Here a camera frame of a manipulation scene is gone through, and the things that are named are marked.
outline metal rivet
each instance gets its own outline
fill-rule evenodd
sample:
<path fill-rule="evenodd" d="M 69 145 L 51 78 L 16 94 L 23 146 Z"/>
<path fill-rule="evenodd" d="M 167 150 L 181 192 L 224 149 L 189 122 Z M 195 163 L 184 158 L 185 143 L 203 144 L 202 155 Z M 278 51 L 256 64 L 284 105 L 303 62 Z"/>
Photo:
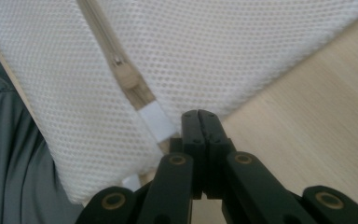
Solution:
<path fill-rule="evenodd" d="M 182 165 L 186 162 L 186 158 L 183 156 L 172 156 L 170 157 L 170 163 L 174 165 Z"/>
<path fill-rule="evenodd" d="M 324 206 L 331 209 L 342 209 L 344 202 L 342 202 L 336 195 L 322 191 L 315 194 L 316 200 Z"/>
<path fill-rule="evenodd" d="M 249 164 L 252 162 L 252 158 L 246 155 L 236 155 L 235 161 L 242 164 Z"/>
<path fill-rule="evenodd" d="M 122 193 L 111 193 L 103 197 L 102 206 L 106 210 L 115 210 L 126 202 L 126 197 Z"/>

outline wooden floor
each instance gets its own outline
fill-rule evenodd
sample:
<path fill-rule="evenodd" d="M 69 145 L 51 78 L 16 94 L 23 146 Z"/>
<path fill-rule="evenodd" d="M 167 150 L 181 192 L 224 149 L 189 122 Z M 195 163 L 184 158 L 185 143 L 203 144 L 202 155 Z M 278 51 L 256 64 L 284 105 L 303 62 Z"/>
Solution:
<path fill-rule="evenodd" d="M 325 185 L 358 202 L 358 22 L 224 126 L 294 193 Z M 220 211 L 218 201 L 195 201 L 192 223 L 225 223 Z"/>

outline white fabric panel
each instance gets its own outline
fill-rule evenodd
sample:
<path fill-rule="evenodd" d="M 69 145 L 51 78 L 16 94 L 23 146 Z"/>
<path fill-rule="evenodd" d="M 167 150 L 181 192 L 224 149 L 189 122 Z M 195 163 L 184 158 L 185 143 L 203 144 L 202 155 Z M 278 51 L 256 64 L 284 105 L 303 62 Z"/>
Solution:
<path fill-rule="evenodd" d="M 220 118 L 358 18 L 358 0 L 98 0 L 124 50 L 180 127 Z"/>
<path fill-rule="evenodd" d="M 0 1 L 0 50 L 72 202 L 156 165 L 158 146 L 75 1 Z"/>
<path fill-rule="evenodd" d="M 99 0 L 169 119 L 220 117 L 358 18 L 358 1 Z M 160 157 L 74 0 L 0 1 L 0 50 L 74 203 Z"/>

